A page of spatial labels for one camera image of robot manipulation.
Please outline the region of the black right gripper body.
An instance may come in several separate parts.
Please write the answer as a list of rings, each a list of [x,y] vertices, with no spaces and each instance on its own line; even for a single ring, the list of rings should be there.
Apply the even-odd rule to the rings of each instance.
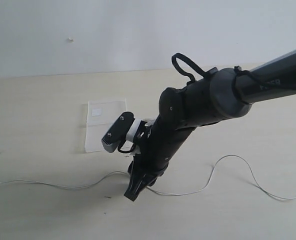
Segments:
[[[157,118],[139,142],[140,154],[134,157],[131,173],[162,176],[171,158],[195,129],[176,129]]]

